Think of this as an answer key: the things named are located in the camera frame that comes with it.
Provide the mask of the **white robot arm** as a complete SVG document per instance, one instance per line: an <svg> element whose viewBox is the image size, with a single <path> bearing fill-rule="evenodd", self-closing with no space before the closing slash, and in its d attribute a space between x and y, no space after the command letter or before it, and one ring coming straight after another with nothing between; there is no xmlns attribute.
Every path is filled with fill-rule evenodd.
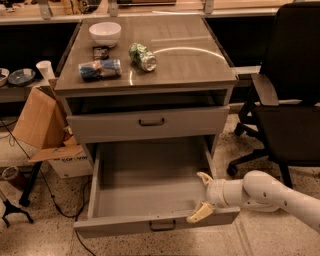
<svg viewBox="0 0 320 256"><path fill-rule="evenodd" d="M213 179L204 172L197 176L205 186L205 199L187 217L188 223L197 223L218 209L282 209L320 233L320 200L287 187L265 172L253 170L237 180Z"/></svg>

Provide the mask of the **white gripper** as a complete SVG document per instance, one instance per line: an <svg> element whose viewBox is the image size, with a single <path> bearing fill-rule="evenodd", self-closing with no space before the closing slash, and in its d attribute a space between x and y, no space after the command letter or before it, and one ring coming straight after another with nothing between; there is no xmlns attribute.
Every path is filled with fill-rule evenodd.
<svg viewBox="0 0 320 256"><path fill-rule="evenodd" d="M213 180L213 178L205 172L198 172L197 176L202 180L203 184L207 187L206 198L207 201L201 201L193 211L193 213L186 218L188 223L197 223L208 216L210 216L214 207L217 208L229 208L230 205L227 203L224 197L224 185L226 184L225 179Z"/></svg>

